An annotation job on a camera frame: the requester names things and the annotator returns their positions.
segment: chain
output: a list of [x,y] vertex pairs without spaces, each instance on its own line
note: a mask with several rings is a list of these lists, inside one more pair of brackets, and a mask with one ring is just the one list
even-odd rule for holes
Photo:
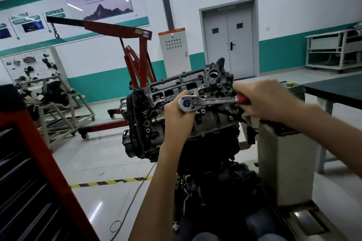
[[51,23],[51,26],[53,28],[55,38],[59,38],[59,34],[57,33],[57,29],[55,28],[54,23]]

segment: person's right hand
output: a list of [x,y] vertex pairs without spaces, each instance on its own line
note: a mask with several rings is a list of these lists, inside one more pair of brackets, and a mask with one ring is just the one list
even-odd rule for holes
[[250,99],[251,105],[240,105],[241,108],[248,115],[264,120],[285,123],[291,113],[305,105],[277,80],[234,82],[233,88]]

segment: door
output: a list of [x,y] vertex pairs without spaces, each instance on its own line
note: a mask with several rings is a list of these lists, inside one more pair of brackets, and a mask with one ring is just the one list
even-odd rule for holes
[[225,58],[224,69],[230,72],[229,40],[226,12],[211,12],[203,16],[208,63]]
[[253,76],[252,4],[205,14],[203,25],[208,62],[224,57],[234,79]]
[[234,79],[254,75],[252,4],[227,10],[230,68]]

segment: yellow and black tape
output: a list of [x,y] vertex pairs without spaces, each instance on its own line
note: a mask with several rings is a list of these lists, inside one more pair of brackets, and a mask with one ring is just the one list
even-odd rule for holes
[[112,185],[117,183],[127,183],[127,182],[135,182],[135,181],[143,181],[143,180],[151,180],[152,176],[145,177],[135,177],[128,179],[118,179],[118,180],[108,180],[108,181],[100,181],[100,182],[90,182],[83,184],[73,184],[70,185],[71,188],[83,188],[83,187],[93,187],[93,186],[102,186],[102,185]]

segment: chrome ratchet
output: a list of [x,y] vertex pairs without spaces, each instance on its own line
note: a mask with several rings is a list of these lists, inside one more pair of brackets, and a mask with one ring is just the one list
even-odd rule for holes
[[238,93],[233,97],[201,98],[196,95],[184,95],[179,99],[179,109],[184,112],[197,111],[203,106],[220,104],[244,104],[250,105],[250,100],[243,94]]

